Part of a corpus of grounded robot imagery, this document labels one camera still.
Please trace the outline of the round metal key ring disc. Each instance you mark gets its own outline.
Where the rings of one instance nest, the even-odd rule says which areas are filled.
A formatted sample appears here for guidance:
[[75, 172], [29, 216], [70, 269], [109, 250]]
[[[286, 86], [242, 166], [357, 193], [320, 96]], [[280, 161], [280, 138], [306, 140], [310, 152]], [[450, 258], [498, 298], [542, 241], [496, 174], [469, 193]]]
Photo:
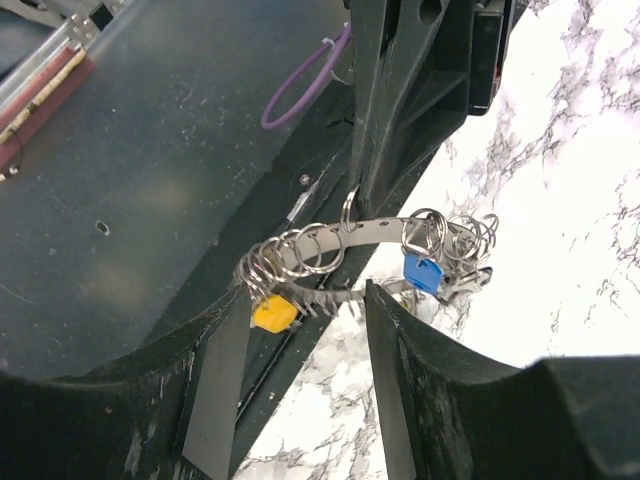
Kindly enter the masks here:
[[448, 304], [481, 291], [492, 280], [487, 261], [497, 243], [497, 215], [446, 216], [423, 207], [405, 217], [352, 219], [354, 198], [348, 194], [338, 222], [289, 228], [254, 244], [239, 259], [233, 279], [247, 288], [255, 309], [272, 295], [311, 315], [361, 303], [363, 289], [354, 280], [344, 285], [339, 281], [348, 274], [362, 274], [383, 246], [395, 247], [403, 262], [407, 253], [428, 258], [444, 273], [435, 295], [414, 288], [403, 272], [396, 274], [383, 282], [394, 294], [411, 291]]

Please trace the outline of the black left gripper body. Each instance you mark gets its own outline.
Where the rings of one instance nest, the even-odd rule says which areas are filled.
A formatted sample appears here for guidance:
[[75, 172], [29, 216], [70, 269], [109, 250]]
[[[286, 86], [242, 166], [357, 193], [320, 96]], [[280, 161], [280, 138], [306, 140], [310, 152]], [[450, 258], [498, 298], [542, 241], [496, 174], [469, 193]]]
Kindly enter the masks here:
[[474, 11], [468, 114], [487, 113], [501, 85], [509, 38], [522, 14], [513, 0], [477, 1]]

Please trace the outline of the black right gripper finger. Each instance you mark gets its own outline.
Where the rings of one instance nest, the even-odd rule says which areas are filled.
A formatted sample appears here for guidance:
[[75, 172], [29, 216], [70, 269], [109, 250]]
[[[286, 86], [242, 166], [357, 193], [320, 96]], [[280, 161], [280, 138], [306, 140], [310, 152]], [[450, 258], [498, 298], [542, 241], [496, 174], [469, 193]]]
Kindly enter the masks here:
[[395, 181], [467, 116], [474, 2], [399, 2], [374, 97], [365, 213], [377, 212]]
[[351, 1], [355, 116], [350, 184], [358, 186], [358, 197], [367, 195], [367, 177], [372, 154], [373, 114], [384, 56], [397, 29], [399, 1]]
[[248, 346], [250, 298], [79, 377], [1, 377], [5, 479], [224, 479]]
[[365, 320], [392, 479], [635, 479], [639, 360], [518, 369], [458, 343], [368, 283]]

